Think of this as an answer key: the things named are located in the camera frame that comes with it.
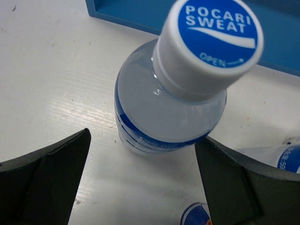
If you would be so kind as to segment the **blue and yellow wooden shelf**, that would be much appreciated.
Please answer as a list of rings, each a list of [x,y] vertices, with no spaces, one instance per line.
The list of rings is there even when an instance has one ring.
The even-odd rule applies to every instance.
[[[160,34],[173,0],[86,0],[88,14],[155,35]],[[300,75],[300,2],[247,0],[264,32],[259,65]]]

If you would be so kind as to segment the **silver can front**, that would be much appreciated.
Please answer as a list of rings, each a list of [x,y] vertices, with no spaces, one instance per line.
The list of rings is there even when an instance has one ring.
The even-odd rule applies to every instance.
[[[188,206],[181,216],[180,225],[212,225],[208,205],[196,202]]]

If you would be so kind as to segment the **water bottle blue label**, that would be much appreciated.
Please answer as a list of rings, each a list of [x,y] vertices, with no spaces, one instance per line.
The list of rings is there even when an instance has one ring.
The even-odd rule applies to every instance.
[[[300,137],[286,139],[280,146],[244,148],[237,152],[284,171],[300,173]]]
[[[162,154],[203,139],[218,124],[227,89],[262,55],[263,30],[241,0],[178,0],[157,39],[133,51],[114,88],[119,137]]]

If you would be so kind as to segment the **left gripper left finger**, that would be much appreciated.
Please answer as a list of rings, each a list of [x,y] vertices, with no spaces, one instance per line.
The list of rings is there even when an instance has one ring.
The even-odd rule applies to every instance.
[[[66,225],[91,143],[85,128],[0,164],[2,225]]]

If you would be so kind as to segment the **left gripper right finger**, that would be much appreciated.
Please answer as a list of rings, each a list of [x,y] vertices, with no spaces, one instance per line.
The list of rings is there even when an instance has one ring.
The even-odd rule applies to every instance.
[[[297,225],[300,174],[264,164],[206,137],[196,159],[215,225]]]

